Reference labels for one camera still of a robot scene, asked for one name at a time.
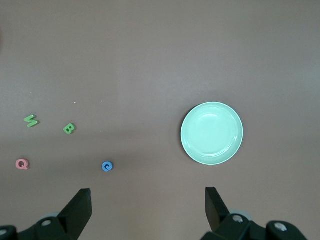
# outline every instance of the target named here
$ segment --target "plate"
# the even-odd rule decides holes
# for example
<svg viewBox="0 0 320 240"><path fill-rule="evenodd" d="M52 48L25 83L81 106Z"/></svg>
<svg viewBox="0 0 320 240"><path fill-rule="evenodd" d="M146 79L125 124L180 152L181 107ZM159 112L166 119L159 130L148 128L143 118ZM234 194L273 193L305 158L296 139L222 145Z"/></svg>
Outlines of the plate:
<svg viewBox="0 0 320 240"><path fill-rule="evenodd" d="M222 164L239 150L244 135L240 117L228 105L206 102L185 117L181 142L186 153L205 165Z"/></svg>

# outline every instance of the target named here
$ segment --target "mint green plate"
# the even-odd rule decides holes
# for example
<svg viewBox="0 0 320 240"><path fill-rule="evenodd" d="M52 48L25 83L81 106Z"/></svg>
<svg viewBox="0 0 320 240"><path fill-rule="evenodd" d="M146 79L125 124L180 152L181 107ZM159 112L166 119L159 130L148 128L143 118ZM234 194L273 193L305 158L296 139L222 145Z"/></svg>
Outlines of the mint green plate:
<svg viewBox="0 0 320 240"><path fill-rule="evenodd" d="M206 102L192 109L181 128L186 153L205 165L222 164L240 148L244 128L238 114L221 102Z"/></svg>

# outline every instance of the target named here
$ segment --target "plate rim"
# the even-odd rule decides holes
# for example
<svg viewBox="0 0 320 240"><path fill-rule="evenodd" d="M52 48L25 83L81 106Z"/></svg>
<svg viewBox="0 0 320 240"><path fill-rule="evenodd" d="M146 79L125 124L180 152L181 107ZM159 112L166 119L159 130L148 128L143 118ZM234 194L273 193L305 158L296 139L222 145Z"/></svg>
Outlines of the plate rim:
<svg viewBox="0 0 320 240"><path fill-rule="evenodd" d="M240 125L241 125L241 128L240 128L241 139L240 139L240 142L239 142L239 146L237 147L237 149L234 151L234 153L233 153L229 158L227 158L227 159L224 160L224 161L218 162L218 163L204 163L204 162L201 162L201 161L199 161L199 160L197 160L197 159L194 159L194 158L193 158L192 156L190 156L190 154L187 152L186 147L185 147L185 144L184 144L184 141L183 141L183 132L184 132L184 131L183 131L183 128L184 128L184 126L185 126L185 122L186 122L186 119L188 118L188 116L189 116L190 114L192 114L192 112L195 111L196 109L203 107L203 105L209 105L209 104L218 104L218 105L227 107L229 110L231 110L232 112L235 113L235 115L237 116L237 119L239 120ZM219 164L223 164L223 163L225 163L226 161L228 161L228 160L230 160L231 158L233 158L233 156L236 155L236 153L239 151L239 149L240 149L240 147L241 147L241 145L242 145L243 139L244 139L244 126L243 126L243 123L242 123L242 121L241 121L240 116L238 115L238 113L237 113L232 107L230 107L230 106L228 106L227 104L222 103L222 102L209 101L209 102L204 102L204 103L201 103L201 104L195 106L194 108L192 108L192 109L188 112L188 114L185 116L185 118L184 118L184 120L183 120L183 122L182 122L182 125L181 125L180 138L181 138L181 144L182 144L182 147L183 147L185 153L186 153L191 159L193 159L193 160L196 161L197 163L200 163L200 164L203 164L203 165L210 165L210 166L212 166L212 165L219 165Z"/></svg>

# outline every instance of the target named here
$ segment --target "ceramic plate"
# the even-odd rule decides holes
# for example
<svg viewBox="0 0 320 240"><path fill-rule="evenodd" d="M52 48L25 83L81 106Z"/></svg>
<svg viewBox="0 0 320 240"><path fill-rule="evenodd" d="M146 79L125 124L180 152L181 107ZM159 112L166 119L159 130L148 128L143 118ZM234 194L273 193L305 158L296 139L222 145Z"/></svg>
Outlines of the ceramic plate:
<svg viewBox="0 0 320 240"><path fill-rule="evenodd" d="M240 117L220 102L206 102L192 109L181 128L186 153L205 165L222 164L239 150L244 135Z"/></svg>

